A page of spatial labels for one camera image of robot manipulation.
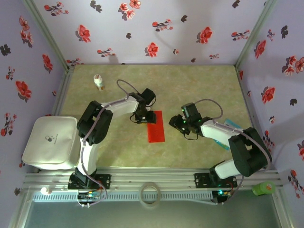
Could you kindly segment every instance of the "small white bottle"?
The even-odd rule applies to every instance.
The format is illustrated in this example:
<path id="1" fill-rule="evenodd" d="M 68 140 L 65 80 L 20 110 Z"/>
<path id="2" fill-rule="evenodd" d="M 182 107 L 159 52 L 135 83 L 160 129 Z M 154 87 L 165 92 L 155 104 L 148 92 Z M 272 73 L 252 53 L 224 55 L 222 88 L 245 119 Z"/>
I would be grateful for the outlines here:
<path id="1" fill-rule="evenodd" d="M 94 83 L 97 86 L 98 90 L 99 91 L 104 90 L 105 87 L 104 87 L 103 79 L 101 78 L 101 76 L 100 75 L 94 75 L 93 79 L 94 79 Z"/>

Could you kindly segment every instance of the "robotic arm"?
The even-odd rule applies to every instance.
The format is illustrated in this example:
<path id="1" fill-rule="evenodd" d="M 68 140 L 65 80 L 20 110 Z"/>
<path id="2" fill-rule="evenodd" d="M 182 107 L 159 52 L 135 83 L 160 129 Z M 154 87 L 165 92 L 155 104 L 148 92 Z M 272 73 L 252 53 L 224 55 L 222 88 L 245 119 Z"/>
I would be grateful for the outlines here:
<path id="1" fill-rule="evenodd" d="M 244 135 L 256 141 L 271 161 L 268 149 L 254 128 L 231 130 L 230 127 L 219 124 L 210 117 L 202 118 L 194 103 L 185 104 L 181 108 L 184 116 L 179 114 L 172 117 L 169 125 L 179 130 L 184 136 L 193 132 L 197 136 L 212 138 L 230 146 L 233 159 L 221 162 L 210 169 L 209 177 L 213 183 L 238 174 L 249 177 L 267 166 L 267 157 Z"/>
<path id="2" fill-rule="evenodd" d="M 94 183 L 87 177 L 86 172 L 93 178 L 96 175 L 97 151 L 101 141 L 107 135 L 111 120 L 126 113 L 133 113 L 135 114 L 135 119 L 139 124 L 156 123 L 155 113 L 147 109 L 147 105 L 149 105 L 154 99 L 155 93 L 147 88 L 141 94 L 130 93 L 128 99 L 125 99 L 124 101 L 117 100 L 101 104 L 97 101 L 92 101 L 88 105 L 77 123 L 81 148 L 84 147 L 84 150 L 80 154 L 78 166 L 75 170 L 76 180 L 80 185 L 85 186 L 88 189 L 94 185 Z M 92 128 L 97 115 L 104 107 L 107 108 L 101 113 L 94 129 L 89 134 L 88 138 L 86 138 L 86 145 L 84 146 L 83 139 Z"/>

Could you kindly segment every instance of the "red sponge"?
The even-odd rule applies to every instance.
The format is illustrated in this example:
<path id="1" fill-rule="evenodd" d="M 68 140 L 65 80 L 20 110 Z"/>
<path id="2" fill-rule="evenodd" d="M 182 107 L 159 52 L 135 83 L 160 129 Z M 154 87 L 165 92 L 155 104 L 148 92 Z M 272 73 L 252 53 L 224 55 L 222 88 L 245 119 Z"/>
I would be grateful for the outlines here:
<path id="1" fill-rule="evenodd" d="M 161 143 L 165 141 L 165 132 L 163 130 L 162 112 L 154 111 L 156 123 L 148 123 L 148 142 Z"/>

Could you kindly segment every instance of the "blue object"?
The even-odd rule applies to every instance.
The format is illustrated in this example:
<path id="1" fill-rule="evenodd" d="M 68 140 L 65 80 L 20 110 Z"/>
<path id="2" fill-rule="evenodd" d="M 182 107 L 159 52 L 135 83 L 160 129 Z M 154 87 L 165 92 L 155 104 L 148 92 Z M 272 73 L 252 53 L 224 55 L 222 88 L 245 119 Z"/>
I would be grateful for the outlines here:
<path id="1" fill-rule="evenodd" d="M 237 125 L 236 123 L 234 123 L 232 120 L 230 119 L 226 119 L 224 122 L 224 125 L 230 126 L 230 127 L 234 127 L 234 128 L 241 128 L 239 125 Z M 214 139 L 214 141 L 220 145 L 221 147 L 223 147 L 226 151 L 228 151 L 230 149 L 229 145 L 225 145 L 217 140 Z"/>

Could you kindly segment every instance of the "floral wallpaper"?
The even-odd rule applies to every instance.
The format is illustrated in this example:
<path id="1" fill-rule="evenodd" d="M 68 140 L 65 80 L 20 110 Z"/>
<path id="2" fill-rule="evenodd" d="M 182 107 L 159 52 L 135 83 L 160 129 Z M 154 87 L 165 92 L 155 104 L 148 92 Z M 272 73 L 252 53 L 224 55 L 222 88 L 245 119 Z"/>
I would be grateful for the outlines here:
<path id="1" fill-rule="evenodd" d="M 68 65 L 235 64 L 265 0 L 34 3 Z"/>
<path id="2" fill-rule="evenodd" d="M 239 66 L 251 118 L 285 184 L 296 228 L 304 217 L 302 4 L 278 1 Z"/>
<path id="3" fill-rule="evenodd" d="M 22 153 L 36 119 L 52 112 L 64 69 L 20 0 L 1 1 L 0 26 L 0 227 L 6 228 L 32 171 Z"/>

